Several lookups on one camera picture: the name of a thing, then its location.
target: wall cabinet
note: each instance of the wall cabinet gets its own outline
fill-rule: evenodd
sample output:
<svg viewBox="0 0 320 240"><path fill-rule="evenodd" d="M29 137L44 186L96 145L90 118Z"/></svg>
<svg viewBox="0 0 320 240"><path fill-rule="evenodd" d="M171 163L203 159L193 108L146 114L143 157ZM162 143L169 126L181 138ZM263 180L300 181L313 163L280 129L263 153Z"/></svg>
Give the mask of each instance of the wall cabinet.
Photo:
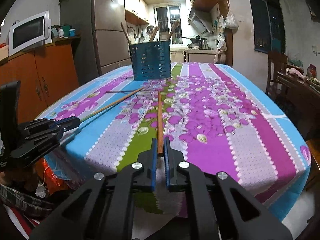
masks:
<svg viewBox="0 0 320 240"><path fill-rule="evenodd" d="M148 24L148 6L144 0L124 0L125 20L134 25Z"/></svg>
<svg viewBox="0 0 320 240"><path fill-rule="evenodd" d="M17 80L18 123L31 121L79 87L71 44L43 46L9 58L0 66L0 86Z"/></svg>

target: window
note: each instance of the window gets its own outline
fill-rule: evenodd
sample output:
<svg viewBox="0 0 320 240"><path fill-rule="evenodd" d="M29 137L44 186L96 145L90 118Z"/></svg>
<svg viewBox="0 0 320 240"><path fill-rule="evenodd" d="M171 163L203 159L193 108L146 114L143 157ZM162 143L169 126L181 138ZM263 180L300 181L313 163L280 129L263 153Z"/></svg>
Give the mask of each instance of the window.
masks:
<svg viewBox="0 0 320 240"><path fill-rule="evenodd" d="M159 26L159 38L160 40L165 40L169 36L171 27L174 25L174 22L180 20L179 5L157 7L156 19L157 19L157 24ZM175 29L171 37L170 43L182 44L181 24L179 24L179 26Z"/></svg>
<svg viewBox="0 0 320 240"><path fill-rule="evenodd" d="M250 0L254 49L267 53L275 50L285 54L285 35L279 0Z"/></svg>

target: chopstick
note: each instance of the chopstick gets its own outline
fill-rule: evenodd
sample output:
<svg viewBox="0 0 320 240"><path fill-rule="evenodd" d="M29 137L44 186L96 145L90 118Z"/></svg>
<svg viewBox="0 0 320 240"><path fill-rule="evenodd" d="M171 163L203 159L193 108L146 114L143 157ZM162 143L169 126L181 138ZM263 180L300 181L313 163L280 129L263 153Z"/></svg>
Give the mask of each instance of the chopstick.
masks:
<svg viewBox="0 0 320 240"><path fill-rule="evenodd" d="M178 27L179 23L180 23L180 20L178 20L174 23L174 25L172 26L171 32L169 34L169 37L167 38L167 41L169 41L171 39L171 36L172 36L173 32L175 31L176 27Z"/></svg>
<svg viewBox="0 0 320 240"><path fill-rule="evenodd" d="M155 39L155 36L156 36L158 30L159 30L159 26L156 26L156 28L154 29L153 33L151 34L151 37L150 37L150 39L149 39L149 42L153 42L153 40Z"/></svg>
<svg viewBox="0 0 320 240"><path fill-rule="evenodd" d="M163 123L161 93L158 92L158 157L163 156Z"/></svg>
<svg viewBox="0 0 320 240"><path fill-rule="evenodd" d="M128 37L128 34L127 34L126 29L124 28L124 26L123 26L122 23L120 23L120 24L121 24L121 28L122 28L122 30L123 30L123 32L124 32L125 37L127 38L127 41L128 41L128 43L129 43L129 45L131 45L131 42L130 42L130 40L129 40L129 37Z"/></svg>
<svg viewBox="0 0 320 240"><path fill-rule="evenodd" d="M85 118L81 119L80 122L84 122L84 121L88 120L89 118L95 116L96 114L99 114L99 113L101 113L102 111L108 109L109 107L112 107L112 106L114 106L114 105L116 105L116 104L121 103L122 101L126 100L127 98L129 98L130 96L134 95L135 93L138 93L141 89L143 89L143 88L139 88L139 89L131 92L130 94L128 94L128 95L126 95L126 96L118 99L117 101L114 101L113 103L111 103L111 104L109 104L109 105L101 108L100 110L97 110L97 111L93 112L92 114L89 114L89 115L86 116Z"/></svg>

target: dining table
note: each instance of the dining table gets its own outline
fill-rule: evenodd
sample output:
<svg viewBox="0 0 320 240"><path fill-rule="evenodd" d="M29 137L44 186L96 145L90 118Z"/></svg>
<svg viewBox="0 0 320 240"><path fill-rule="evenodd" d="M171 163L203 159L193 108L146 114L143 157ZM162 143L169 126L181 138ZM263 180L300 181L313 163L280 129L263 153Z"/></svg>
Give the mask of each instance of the dining table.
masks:
<svg viewBox="0 0 320 240"><path fill-rule="evenodd" d="M277 80L282 84L282 96L295 108L295 126L307 141L320 131L320 87L289 73L278 72Z"/></svg>
<svg viewBox="0 0 320 240"><path fill-rule="evenodd" d="M38 118L83 119L141 87L64 133L60 146L44 157L57 178L75 189L97 171L110 175L135 162L157 137L160 93L163 136L171 147L203 172L225 171L283 220L305 186L310 151L279 107L230 66L172 63L171 78L145 81L134 80L132 66L120 67L77 88ZM166 190L163 158L157 160L154 192L136 193L135 200L146 212L187 216L185 194Z"/></svg>

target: wall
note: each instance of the wall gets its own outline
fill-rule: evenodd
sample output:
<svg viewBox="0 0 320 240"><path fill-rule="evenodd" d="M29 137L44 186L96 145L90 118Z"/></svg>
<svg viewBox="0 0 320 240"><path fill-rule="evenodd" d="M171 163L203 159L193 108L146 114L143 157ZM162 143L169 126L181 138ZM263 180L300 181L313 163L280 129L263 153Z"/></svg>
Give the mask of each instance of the wall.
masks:
<svg viewBox="0 0 320 240"><path fill-rule="evenodd" d="M49 10L52 25L60 24L59 0L16 0L5 17L0 43L6 42L9 29L16 20L24 20L37 13Z"/></svg>
<svg viewBox="0 0 320 240"><path fill-rule="evenodd" d="M156 20L155 20L155 13L153 10L154 6L167 6L168 4L153 4L148 6L149 11L149 23L153 26L156 26ZM191 25L188 25L187 20L188 10L186 7L186 2L180 2L180 19L181 19L181 30L182 30L182 36L183 37L192 37L194 35L198 35L198 33L194 30L194 28ZM182 45L187 46L190 44L191 41L188 39L182 39Z"/></svg>
<svg viewBox="0 0 320 240"><path fill-rule="evenodd" d="M286 55L303 61L306 70L309 64L320 68L320 56L312 52L312 45L320 51L320 23L313 22L305 0L279 0L286 39ZM229 0L230 9L239 22L233 32L233 68L251 80L261 90L266 89L268 57L254 51L254 31L250 0Z"/></svg>
<svg viewBox="0 0 320 240"><path fill-rule="evenodd" d="M254 30L250 0L229 0L230 9L239 22L233 30L233 68L252 81L261 90L266 90L268 76L267 54L254 51Z"/></svg>

